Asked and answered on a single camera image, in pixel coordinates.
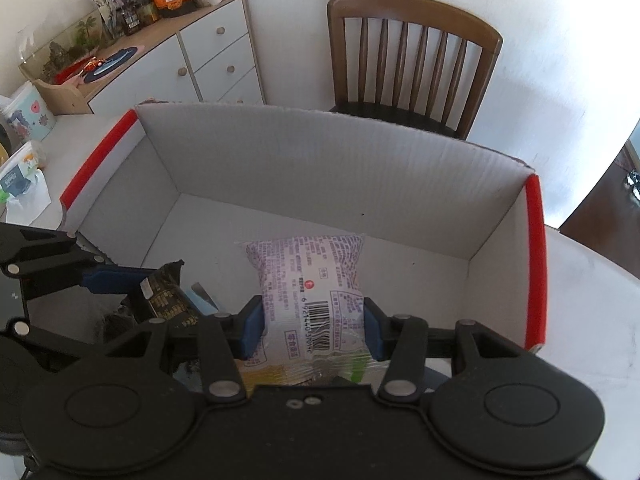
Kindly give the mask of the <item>pink noodle packet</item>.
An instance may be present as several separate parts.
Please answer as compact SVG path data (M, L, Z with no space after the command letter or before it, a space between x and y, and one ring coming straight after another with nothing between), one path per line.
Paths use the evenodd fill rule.
M358 234L256 240L245 245L258 274L265 328L253 354L238 363L252 391L260 385L363 382L378 364L364 341Z

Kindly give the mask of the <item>light blue small carton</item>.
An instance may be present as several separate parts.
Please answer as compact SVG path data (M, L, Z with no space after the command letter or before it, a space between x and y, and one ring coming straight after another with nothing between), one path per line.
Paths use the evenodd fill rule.
M206 292L200 283L191 285L191 288L188 290L188 296L192 304L196 307L196 310L202 315L209 316L219 311L213 298L209 296L208 292Z

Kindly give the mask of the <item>wet wipes pack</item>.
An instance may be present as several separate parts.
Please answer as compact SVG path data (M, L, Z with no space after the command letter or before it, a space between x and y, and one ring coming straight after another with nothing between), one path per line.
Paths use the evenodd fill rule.
M43 168L47 165L40 142L23 144L1 167L1 203L6 222L30 226L50 205Z

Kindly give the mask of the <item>red cardboard box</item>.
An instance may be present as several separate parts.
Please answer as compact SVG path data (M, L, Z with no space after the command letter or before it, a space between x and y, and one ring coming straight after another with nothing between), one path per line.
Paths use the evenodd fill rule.
M472 318L528 350L546 340L538 176L472 143L311 110L144 104L61 202L66 229L114 263L180 260L227 311L260 291L248 244L356 234L360 288L385 312Z

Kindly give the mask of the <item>white patterned cup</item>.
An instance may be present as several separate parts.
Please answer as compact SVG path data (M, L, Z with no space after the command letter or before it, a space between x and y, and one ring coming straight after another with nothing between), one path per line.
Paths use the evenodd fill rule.
M1 97L1 111L24 142L42 141L55 127L55 116L30 81L24 82L12 96Z

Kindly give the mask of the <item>glass terrarium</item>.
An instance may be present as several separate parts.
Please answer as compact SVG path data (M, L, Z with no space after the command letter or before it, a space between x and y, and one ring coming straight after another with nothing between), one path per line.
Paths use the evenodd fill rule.
M29 80L62 84L100 50L103 35L100 11L92 10L49 39L27 39L18 50L18 70Z

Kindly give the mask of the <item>white drawer cabinet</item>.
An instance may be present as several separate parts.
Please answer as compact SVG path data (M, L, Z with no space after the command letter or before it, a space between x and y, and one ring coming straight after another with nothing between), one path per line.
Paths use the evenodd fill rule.
M247 0L222 0L163 18L99 53L137 52L78 91L93 114L119 116L145 101L264 104Z

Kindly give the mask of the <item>brown wooden chair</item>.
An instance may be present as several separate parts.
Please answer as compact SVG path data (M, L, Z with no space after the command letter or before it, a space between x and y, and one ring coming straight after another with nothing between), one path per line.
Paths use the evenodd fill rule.
M464 140L503 38L436 0L330 0L334 110Z

